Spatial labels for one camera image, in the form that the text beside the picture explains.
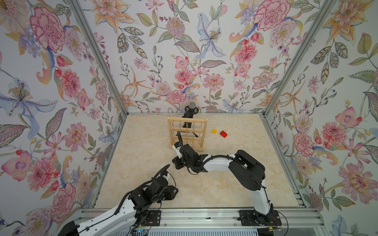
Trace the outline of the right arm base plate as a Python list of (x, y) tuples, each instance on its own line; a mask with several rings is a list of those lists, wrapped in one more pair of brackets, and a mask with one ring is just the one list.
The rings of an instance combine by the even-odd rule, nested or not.
[(256, 210), (238, 211), (242, 226), (281, 226), (282, 222), (276, 210), (271, 210), (267, 215), (257, 212)]

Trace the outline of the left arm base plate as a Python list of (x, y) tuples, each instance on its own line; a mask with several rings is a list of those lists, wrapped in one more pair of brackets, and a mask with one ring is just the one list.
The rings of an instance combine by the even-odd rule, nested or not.
[(147, 210), (136, 217), (135, 226), (160, 226), (161, 210)]

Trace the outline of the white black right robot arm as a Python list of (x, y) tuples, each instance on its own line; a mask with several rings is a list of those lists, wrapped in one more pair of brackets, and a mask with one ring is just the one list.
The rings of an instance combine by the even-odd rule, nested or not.
[(173, 158), (175, 168), (186, 167), (194, 175), (212, 171), (229, 171), (239, 183), (249, 190), (254, 202), (254, 211), (259, 216), (270, 217), (274, 207), (267, 196), (265, 184), (265, 167), (251, 155), (238, 150), (233, 155), (199, 155), (193, 151), (187, 153), (182, 147), (176, 149)]

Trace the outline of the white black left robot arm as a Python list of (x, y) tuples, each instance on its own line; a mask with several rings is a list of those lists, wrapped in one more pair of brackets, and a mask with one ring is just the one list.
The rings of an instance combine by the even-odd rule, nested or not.
[(178, 188), (168, 183), (169, 167), (164, 166), (149, 181), (127, 192), (116, 207), (85, 222), (71, 221), (58, 235), (112, 236), (126, 227), (143, 225), (152, 204), (171, 201), (178, 193)]

